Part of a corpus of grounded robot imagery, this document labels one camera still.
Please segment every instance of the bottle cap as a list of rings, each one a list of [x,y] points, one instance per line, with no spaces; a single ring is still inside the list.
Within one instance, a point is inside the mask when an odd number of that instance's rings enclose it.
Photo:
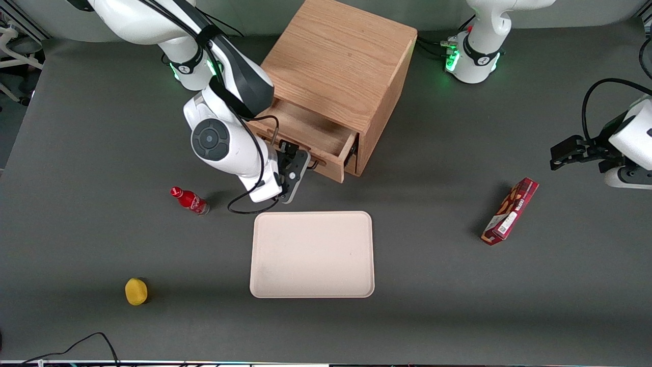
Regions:
[[[183,190],[181,188],[179,188],[179,187],[176,187],[176,186],[172,187],[170,189],[170,195],[172,195],[174,197],[181,197],[181,195],[183,195]]]

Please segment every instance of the yellow sponge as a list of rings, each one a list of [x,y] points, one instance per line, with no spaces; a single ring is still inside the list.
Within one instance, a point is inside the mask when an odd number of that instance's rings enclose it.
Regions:
[[[139,306],[147,300],[147,286],[138,278],[131,278],[125,285],[126,300],[132,306]]]

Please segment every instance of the red bottle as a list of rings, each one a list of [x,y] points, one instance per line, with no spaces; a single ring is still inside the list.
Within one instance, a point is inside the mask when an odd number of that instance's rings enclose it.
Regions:
[[[181,204],[182,207],[200,216],[206,215],[211,211],[211,207],[208,205],[206,200],[195,195],[192,191],[183,191],[175,186],[170,189],[170,194],[179,199],[179,204]]]

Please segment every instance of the green led light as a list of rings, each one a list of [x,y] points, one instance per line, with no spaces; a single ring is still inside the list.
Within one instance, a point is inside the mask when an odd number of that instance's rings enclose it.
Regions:
[[[460,52],[458,50],[455,50],[452,55],[448,57],[448,60],[446,60],[446,69],[448,71],[453,71],[455,70],[455,66],[457,66],[457,61],[460,59]]]
[[[217,72],[215,72],[215,67],[213,66],[213,63],[211,63],[211,60],[206,60],[206,65],[208,65],[208,68],[211,70],[211,73],[213,75],[217,75]]]
[[[498,65],[498,59],[500,58],[500,52],[496,55],[496,60],[494,61],[494,66],[491,67],[491,71],[494,71],[496,69],[496,65]]]
[[[174,66],[172,66],[172,63],[170,63],[170,68],[172,69],[172,72],[174,73],[174,79],[179,80],[179,75],[177,75],[177,71],[174,69]]]

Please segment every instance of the beige tray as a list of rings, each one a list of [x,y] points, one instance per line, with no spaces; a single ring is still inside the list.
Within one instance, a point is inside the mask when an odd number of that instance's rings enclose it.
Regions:
[[[258,298],[364,298],[374,292],[365,212],[263,213],[254,223],[249,289]]]

